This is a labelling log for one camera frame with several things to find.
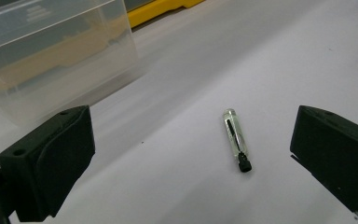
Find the white surface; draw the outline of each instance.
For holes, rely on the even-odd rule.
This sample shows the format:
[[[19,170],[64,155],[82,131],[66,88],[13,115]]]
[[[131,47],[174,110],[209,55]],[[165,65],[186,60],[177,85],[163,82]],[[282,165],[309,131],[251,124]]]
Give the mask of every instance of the white surface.
[[[289,151],[299,105],[358,123],[358,0],[207,0],[134,38],[142,76],[91,108],[97,153],[46,223],[358,223]],[[0,117],[0,150],[30,130]]]

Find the plastic box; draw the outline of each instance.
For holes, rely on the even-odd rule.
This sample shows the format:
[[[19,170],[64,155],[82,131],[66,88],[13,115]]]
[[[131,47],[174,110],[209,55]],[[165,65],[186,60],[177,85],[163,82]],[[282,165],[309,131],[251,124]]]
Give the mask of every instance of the plastic box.
[[[123,0],[0,6],[0,110],[17,123],[56,113],[135,60]]]

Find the yellow container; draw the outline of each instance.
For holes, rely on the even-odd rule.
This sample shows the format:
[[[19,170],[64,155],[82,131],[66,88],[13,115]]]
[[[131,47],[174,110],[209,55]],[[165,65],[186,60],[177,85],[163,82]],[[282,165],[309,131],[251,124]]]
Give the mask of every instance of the yellow container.
[[[149,21],[164,12],[179,7],[193,7],[204,0],[155,0],[147,5],[138,7],[128,13],[131,28]]]

